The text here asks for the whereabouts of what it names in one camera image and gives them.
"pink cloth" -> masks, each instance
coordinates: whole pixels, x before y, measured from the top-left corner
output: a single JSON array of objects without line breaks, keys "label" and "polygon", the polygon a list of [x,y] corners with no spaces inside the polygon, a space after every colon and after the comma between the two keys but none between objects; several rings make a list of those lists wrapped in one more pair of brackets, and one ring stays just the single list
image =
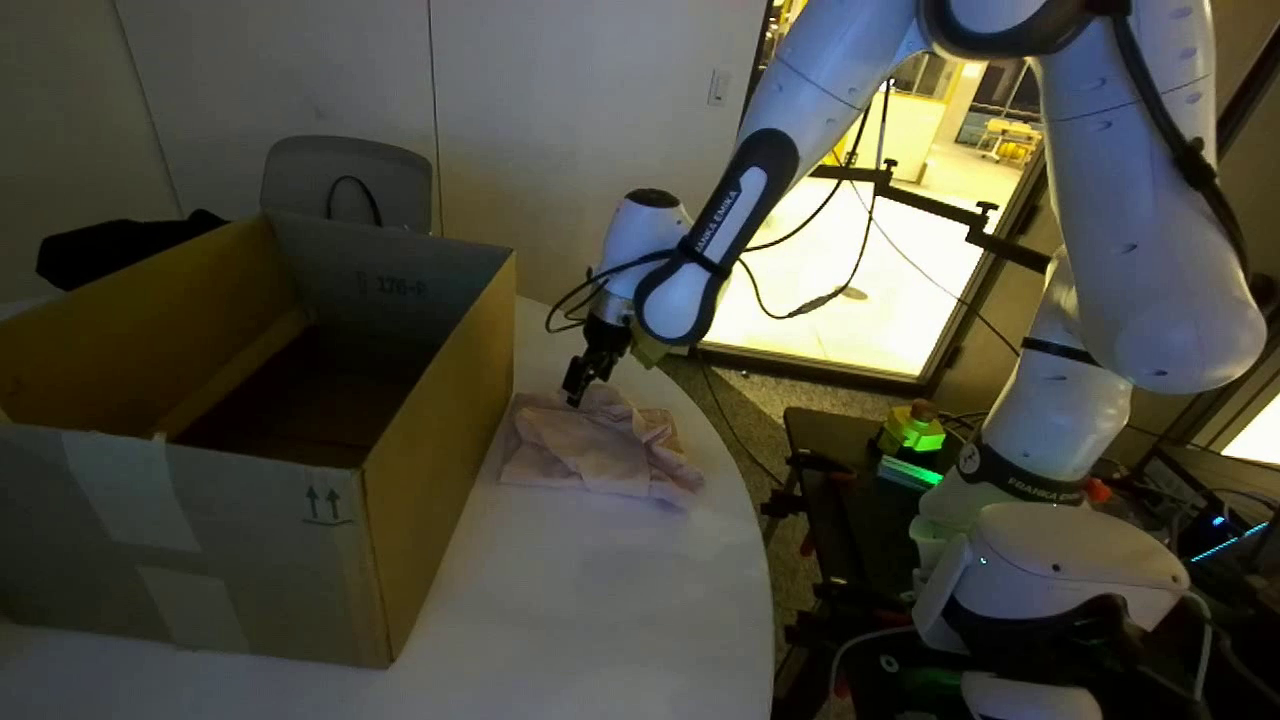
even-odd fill
[{"label": "pink cloth", "polygon": [[581,407],[516,393],[498,482],[652,497],[687,509],[703,474],[685,459],[666,410],[636,410],[612,386],[586,389]]}]

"open cardboard box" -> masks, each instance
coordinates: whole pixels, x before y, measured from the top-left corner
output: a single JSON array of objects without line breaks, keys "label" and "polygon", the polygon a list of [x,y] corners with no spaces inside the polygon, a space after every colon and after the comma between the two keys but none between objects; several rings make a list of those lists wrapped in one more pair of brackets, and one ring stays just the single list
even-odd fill
[{"label": "open cardboard box", "polygon": [[388,666],[513,310],[507,249],[270,213],[0,323],[0,611]]}]

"chair backrest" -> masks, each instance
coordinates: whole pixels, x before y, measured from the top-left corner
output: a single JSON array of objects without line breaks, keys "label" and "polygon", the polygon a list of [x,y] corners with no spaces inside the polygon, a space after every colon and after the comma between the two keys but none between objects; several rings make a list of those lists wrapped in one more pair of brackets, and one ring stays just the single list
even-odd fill
[{"label": "chair backrest", "polygon": [[262,169],[264,210],[431,231],[431,163],[403,147],[324,135],[285,137]]}]

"round table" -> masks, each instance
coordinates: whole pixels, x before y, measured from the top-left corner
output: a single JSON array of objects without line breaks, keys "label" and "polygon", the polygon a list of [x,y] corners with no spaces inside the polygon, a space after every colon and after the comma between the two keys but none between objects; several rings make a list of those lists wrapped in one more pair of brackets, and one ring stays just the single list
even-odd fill
[{"label": "round table", "polygon": [[[516,305],[517,391],[553,392],[581,334]],[[667,407],[707,487],[690,512],[580,491],[499,486],[499,448],[467,500],[403,655],[362,670],[0,625],[0,716],[613,720],[764,719],[773,618],[737,466],[662,372],[613,374]]]}]

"blue light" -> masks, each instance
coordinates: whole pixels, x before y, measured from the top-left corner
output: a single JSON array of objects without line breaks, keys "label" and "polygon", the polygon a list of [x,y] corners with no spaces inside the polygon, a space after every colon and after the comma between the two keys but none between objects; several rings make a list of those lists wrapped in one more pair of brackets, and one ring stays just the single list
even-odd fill
[{"label": "blue light", "polygon": [[1257,525],[1253,525],[1253,527],[1252,527],[1252,528],[1249,528],[1249,530],[1248,530],[1247,533],[1244,533],[1243,536],[1240,536],[1240,537],[1238,537],[1238,538],[1231,538],[1231,539],[1229,539],[1229,541],[1224,542],[1222,544],[1220,544],[1220,546],[1217,546],[1217,547],[1211,547],[1211,548],[1206,550],[1204,552],[1202,552],[1202,553],[1197,555],[1196,557],[1192,557],[1192,559],[1190,559],[1190,560],[1189,560],[1188,562],[1198,562],[1198,561],[1201,561],[1201,560],[1204,560],[1204,559],[1206,559],[1206,557],[1208,557],[1210,555],[1213,555],[1215,552],[1217,552],[1217,551],[1220,551],[1220,550],[1222,550],[1222,548],[1225,548],[1225,547],[1229,547],[1229,546],[1231,546],[1231,544],[1235,544],[1235,543],[1240,542],[1242,539],[1244,539],[1244,538],[1247,538],[1247,537],[1252,536],[1253,533],[1257,533],[1257,532],[1260,532],[1260,530],[1261,530],[1262,528],[1266,528],[1266,527],[1267,527],[1267,524],[1268,524],[1268,523],[1260,523],[1260,524],[1257,524]]}]

